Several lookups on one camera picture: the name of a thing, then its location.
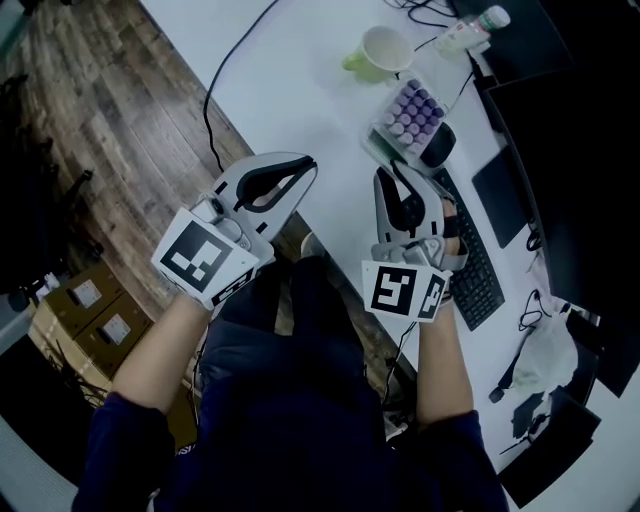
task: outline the black keyboard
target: black keyboard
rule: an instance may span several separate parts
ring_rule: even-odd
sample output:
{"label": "black keyboard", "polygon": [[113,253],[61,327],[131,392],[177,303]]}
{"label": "black keyboard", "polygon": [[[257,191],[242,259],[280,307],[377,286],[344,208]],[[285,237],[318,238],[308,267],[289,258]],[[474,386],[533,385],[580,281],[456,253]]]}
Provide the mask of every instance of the black keyboard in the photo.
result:
{"label": "black keyboard", "polygon": [[460,237],[469,247],[467,264],[451,278],[451,293],[469,330],[473,331],[504,304],[504,295],[487,250],[451,176],[443,168],[433,179],[455,197]]}

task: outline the computer mouse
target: computer mouse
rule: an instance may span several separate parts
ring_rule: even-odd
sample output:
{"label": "computer mouse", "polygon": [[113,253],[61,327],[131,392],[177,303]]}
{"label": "computer mouse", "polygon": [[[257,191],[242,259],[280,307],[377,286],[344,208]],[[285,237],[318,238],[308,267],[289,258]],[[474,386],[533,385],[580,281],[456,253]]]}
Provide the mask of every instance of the computer mouse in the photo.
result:
{"label": "computer mouse", "polygon": [[427,167],[437,169],[449,158],[455,145],[456,136],[453,130],[447,123],[442,123],[422,155],[420,155],[420,160],[422,160]]}

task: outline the wooden floor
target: wooden floor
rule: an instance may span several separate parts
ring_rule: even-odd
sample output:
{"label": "wooden floor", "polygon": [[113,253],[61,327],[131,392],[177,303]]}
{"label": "wooden floor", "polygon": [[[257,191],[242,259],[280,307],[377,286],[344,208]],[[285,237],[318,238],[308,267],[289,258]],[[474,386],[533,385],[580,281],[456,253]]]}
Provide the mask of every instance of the wooden floor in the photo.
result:
{"label": "wooden floor", "polygon": [[[0,71],[29,74],[25,118],[42,138],[54,139],[63,188],[83,169],[94,171],[77,207],[83,227],[104,246],[104,259],[129,292],[158,318],[175,289],[150,265],[153,250],[176,210],[193,206],[220,173],[202,119],[204,88],[135,0],[73,7],[44,0]],[[225,168],[251,154],[215,105],[209,118]],[[293,258],[306,232],[296,216],[275,245]],[[349,287],[341,293],[380,391],[395,345]],[[286,293],[281,302],[286,328]]]}

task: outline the cup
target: cup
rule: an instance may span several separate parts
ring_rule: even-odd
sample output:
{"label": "cup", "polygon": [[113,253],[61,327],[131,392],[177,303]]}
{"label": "cup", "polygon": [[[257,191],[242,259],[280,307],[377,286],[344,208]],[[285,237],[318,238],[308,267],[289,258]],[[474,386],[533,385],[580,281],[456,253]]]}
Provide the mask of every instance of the cup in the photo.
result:
{"label": "cup", "polygon": [[413,62],[413,48],[404,36],[390,27],[373,27],[362,36],[358,49],[345,57],[342,67],[371,83],[382,82]]}

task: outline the plastic bottle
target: plastic bottle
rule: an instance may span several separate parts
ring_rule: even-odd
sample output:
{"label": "plastic bottle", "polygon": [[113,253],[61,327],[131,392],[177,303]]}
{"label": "plastic bottle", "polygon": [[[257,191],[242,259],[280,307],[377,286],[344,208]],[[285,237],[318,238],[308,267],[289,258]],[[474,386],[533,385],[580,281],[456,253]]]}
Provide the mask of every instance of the plastic bottle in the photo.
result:
{"label": "plastic bottle", "polygon": [[491,32],[511,23],[509,13],[499,5],[493,5],[480,16],[466,16],[436,39],[433,45],[444,58],[455,57],[464,50],[486,45],[489,47]]}

